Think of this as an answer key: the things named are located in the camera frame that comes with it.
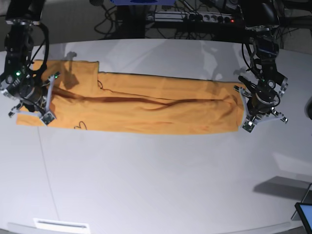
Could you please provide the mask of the orange yellow T-shirt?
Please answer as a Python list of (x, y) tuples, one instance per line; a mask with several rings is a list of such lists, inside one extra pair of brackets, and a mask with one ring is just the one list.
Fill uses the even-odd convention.
[(106, 73), (98, 62), (50, 60), (43, 78), (60, 72), (51, 127), (141, 134), (235, 132), (244, 108), (234, 83)]

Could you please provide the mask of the white power strip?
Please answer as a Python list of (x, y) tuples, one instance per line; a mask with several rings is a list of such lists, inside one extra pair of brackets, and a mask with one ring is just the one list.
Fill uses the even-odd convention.
[(156, 11), (147, 15), (148, 21), (160, 22), (185, 22), (199, 21), (207, 23), (235, 23), (232, 15), (216, 12), (179, 12), (179, 11)]

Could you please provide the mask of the grey tablet stand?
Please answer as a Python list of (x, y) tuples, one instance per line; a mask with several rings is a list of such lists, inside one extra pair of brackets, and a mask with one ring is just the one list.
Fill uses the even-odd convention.
[(302, 206), (304, 205), (308, 205), (311, 206), (312, 205), (312, 184), (310, 183), (307, 187), (307, 189), (305, 190), (305, 193), (301, 199), (301, 201), (297, 202), (295, 204), (295, 212), (291, 217), (292, 221), (300, 221), (301, 217), (303, 217), (303, 208)]

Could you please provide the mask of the tablet screen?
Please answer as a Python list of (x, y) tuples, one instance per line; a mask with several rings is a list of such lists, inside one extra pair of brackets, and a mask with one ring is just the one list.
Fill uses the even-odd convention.
[(312, 206), (304, 205), (303, 217), (301, 217), (302, 224), (307, 232), (307, 234), (312, 234)]

